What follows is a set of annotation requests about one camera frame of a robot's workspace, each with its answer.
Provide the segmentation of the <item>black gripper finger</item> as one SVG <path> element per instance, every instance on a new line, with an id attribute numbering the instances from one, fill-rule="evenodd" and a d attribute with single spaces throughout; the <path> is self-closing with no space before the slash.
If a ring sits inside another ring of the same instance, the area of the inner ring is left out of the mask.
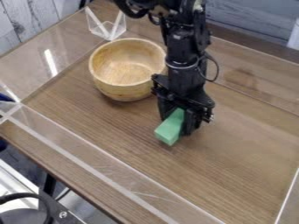
<path id="1" fill-rule="evenodd" d="M 183 114 L 182 135 L 190 136 L 202 125 L 202 111 L 187 108 Z"/>
<path id="2" fill-rule="evenodd" d="M 160 113 L 162 120 L 166 120 L 167 117 L 171 115 L 171 113 L 176 109 L 176 105 L 174 101 L 170 101 L 168 99 L 164 99 L 163 97 L 158 98 L 158 108 Z"/>

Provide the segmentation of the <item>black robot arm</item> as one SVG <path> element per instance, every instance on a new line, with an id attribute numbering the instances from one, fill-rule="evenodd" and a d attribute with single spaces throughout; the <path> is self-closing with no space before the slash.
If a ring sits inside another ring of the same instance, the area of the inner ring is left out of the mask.
<path id="1" fill-rule="evenodd" d="M 114 0 L 116 7 L 134 19 L 148 18 L 160 27 L 166 45 L 167 74 L 152 75 L 152 93 L 160 117 L 183 111 L 179 133 L 188 136 L 212 118 L 215 102 L 204 92 L 211 31 L 206 20 L 206 0 Z"/>

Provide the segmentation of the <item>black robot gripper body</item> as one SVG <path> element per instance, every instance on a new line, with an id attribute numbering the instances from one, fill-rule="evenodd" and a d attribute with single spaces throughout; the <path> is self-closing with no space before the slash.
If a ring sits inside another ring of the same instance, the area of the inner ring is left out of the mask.
<path id="1" fill-rule="evenodd" d="M 207 77 L 207 62 L 195 61 L 191 64 L 166 62 L 167 75 L 152 75 L 152 93 L 175 102 L 176 109 L 202 111 L 202 120 L 208 123 L 212 119 L 215 101 L 204 90 Z"/>

